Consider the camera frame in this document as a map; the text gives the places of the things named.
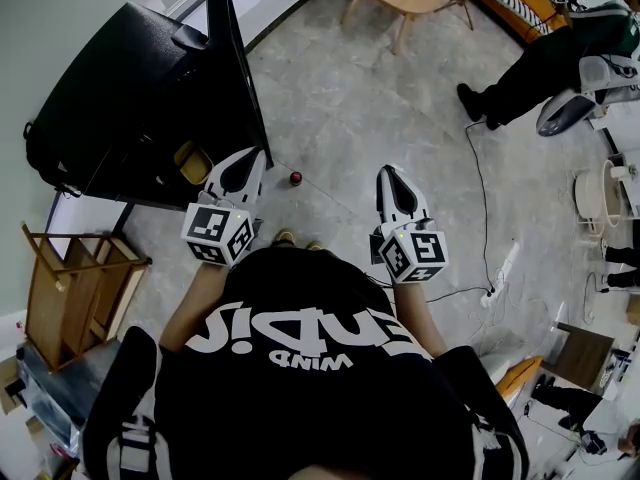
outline white round object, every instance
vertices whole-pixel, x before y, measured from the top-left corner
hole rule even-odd
[[[576,178],[576,206],[583,219],[597,219],[602,213],[602,186],[595,172],[583,172]]]

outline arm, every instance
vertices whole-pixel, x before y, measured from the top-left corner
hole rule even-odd
[[[160,337],[160,346],[179,352],[213,310],[224,290],[228,270],[203,263]]]
[[[566,5],[558,6],[558,14],[560,14],[560,16],[564,18],[564,21],[567,22],[567,25],[573,28],[573,18],[571,17],[571,13],[569,12],[569,9],[567,9]]]
[[[438,357],[447,351],[447,346],[431,318],[419,283],[397,284],[393,287],[398,320],[422,347]]]

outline concrete floor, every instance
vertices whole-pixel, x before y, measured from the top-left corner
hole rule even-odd
[[[425,16],[415,22],[402,55],[394,56],[398,15],[364,0],[343,28],[339,20],[348,2],[310,0],[249,55],[276,160],[264,176],[259,215],[265,224],[254,247],[291,227],[302,245],[320,240],[388,280],[382,266],[369,262],[368,234],[379,223],[376,174],[392,163],[424,190],[446,233],[451,264],[424,285],[427,298],[487,286],[482,189],[455,86],[466,81],[484,89],[522,50],[471,6],[475,31],[459,8]],[[482,125],[469,131],[486,185],[493,282],[516,243],[519,253],[505,290],[488,308],[480,305],[481,291],[430,305],[450,346],[470,344],[482,355],[517,344],[548,355],[561,334],[550,331],[552,322],[579,325],[587,273],[605,270],[597,252],[580,245],[572,171],[600,168],[609,154],[606,141],[587,123],[561,137],[539,137],[538,111],[496,132]],[[293,170],[305,178],[297,188],[287,181]],[[159,337],[180,302],[198,267],[179,237],[182,221],[182,213],[138,206],[125,225],[131,242],[154,263],[121,334],[135,324]],[[548,469],[550,457],[564,453],[566,443],[551,436],[542,447],[540,429],[524,423],[531,426],[526,432],[523,427],[528,445],[537,447],[530,450],[534,477]]]

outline black bag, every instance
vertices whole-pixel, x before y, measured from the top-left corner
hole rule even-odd
[[[38,171],[42,180],[60,192],[80,197],[82,193],[77,189],[77,184],[39,131],[37,123],[27,123],[22,136],[27,141],[27,161]]]

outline black pants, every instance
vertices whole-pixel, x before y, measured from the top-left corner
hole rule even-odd
[[[578,88],[581,55],[569,27],[536,39],[498,83],[482,93],[487,118],[509,124],[567,87]]]
[[[601,396],[582,389],[558,387],[538,389],[532,397],[544,405],[569,413],[571,426],[580,428],[602,400]]]
[[[607,253],[604,257],[609,263],[624,263],[636,270],[631,272],[623,272],[622,274],[610,274],[607,277],[607,284],[613,288],[628,288],[630,286],[640,286],[640,251],[630,249],[614,249],[607,247]]]

